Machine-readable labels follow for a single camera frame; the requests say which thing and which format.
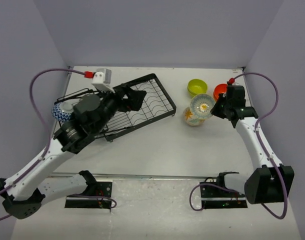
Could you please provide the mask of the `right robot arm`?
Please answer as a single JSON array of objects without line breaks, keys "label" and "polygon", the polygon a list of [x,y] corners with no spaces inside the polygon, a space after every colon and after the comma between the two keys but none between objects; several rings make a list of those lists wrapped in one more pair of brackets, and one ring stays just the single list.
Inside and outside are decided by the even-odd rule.
[{"label": "right robot arm", "polygon": [[245,195],[250,204],[286,202],[295,172],[284,165],[268,143],[252,106],[246,106],[245,89],[228,85],[210,111],[213,116],[228,119],[240,135],[249,153],[253,173],[225,173],[215,184],[216,192],[228,196],[233,190]]}]

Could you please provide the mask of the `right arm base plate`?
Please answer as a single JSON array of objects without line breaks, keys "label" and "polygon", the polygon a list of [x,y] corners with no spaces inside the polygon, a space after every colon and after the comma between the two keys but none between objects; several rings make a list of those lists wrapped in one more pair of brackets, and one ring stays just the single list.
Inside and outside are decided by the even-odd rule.
[{"label": "right arm base plate", "polygon": [[208,209],[246,209],[246,197],[239,192],[228,192],[213,186],[200,186],[201,208]]}]

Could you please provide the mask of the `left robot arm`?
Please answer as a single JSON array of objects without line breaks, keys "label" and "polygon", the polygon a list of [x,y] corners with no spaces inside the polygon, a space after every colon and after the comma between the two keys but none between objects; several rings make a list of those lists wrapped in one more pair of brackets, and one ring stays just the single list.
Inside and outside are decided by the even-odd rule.
[{"label": "left robot arm", "polygon": [[144,90],[122,85],[106,93],[83,96],[73,105],[71,119],[54,133],[44,150],[12,177],[0,178],[2,205],[8,215],[21,220],[58,198],[91,198],[97,181],[88,170],[56,184],[46,179],[92,143],[116,112],[138,112],[146,94]]}]

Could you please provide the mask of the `yellow blue pattern ceramic bowl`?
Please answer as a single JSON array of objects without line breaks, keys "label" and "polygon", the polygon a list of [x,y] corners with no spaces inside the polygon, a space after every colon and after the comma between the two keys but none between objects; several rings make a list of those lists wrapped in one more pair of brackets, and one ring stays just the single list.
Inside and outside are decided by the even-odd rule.
[{"label": "yellow blue pattern ceramic bowl", "polygon": [[192,98],[189,109],[196,118],[207,120],[213,116],[211,110],[215,104],[216,101],[210,95],[202,93]]}]

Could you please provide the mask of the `orange bowl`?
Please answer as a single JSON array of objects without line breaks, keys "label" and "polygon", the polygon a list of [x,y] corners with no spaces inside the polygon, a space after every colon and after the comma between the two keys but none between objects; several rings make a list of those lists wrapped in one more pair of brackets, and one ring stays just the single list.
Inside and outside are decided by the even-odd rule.
[{"label": "orange bowl", "polygon": [[221,83],[214,88],[213,94],[225,94],[227,91],[227,84]]},{"label": "orange bowl", "polygon": [[218,101],[220,95],[221,95],[220,93],[219,93],[219,94],[216,94],[216,93],[213,94],[213,98],[214,98],[214,100],[215,100],[216,102]]}]

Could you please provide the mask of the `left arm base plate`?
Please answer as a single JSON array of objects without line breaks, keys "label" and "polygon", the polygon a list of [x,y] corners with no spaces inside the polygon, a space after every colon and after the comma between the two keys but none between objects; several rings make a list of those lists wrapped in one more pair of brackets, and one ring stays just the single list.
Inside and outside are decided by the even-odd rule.
[{"label": "left arm base plate", "polygon": [[[113,182],[97,181],[96,185],[81,193],[82,196],[112,197]],[[114,203],[107,198],[70,197],[65,200],[66,209],[108,209],[111,210]]]}]

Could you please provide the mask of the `leaf pattern ceramic bowl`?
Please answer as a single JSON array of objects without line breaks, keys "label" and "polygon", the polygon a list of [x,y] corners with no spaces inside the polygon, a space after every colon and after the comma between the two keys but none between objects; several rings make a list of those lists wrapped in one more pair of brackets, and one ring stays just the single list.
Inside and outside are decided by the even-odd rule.
[{"label": "leaf pattern ceramic bowl", "polygon": [[191,127],[201,126],[205,122],[205,119],[199,119],[193,115],[189,107],[183,111],[183,120]]}]

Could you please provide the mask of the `blue white pattern bowl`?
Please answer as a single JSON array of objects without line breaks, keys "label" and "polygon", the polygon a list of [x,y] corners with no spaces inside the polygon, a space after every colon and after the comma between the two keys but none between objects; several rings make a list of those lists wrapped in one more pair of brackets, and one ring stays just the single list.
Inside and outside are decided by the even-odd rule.
[{"label": "blue white pattern bowl", "polygon": [[69,102],[56,103],[52,110],[52,116],[60,123],[66,123],[72,119],[73,105]]}]

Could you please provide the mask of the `green bowl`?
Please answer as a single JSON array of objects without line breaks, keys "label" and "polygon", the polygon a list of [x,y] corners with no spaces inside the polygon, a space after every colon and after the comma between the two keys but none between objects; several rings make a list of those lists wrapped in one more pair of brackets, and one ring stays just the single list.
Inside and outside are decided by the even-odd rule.
[{"label": "green bowl", "polygon": [[206,94],[208,85],[201,79],[191,79],[187,84],[187,90],[191,96]]},{"label": "green bowl", "polygon": [[187,87],[188,94],[190,95],[191,98],[193,98],[196,95],[199,94],[206,94],[208,88],[204,86],[199,86],[199,85],[193,85],[191,87]]}]

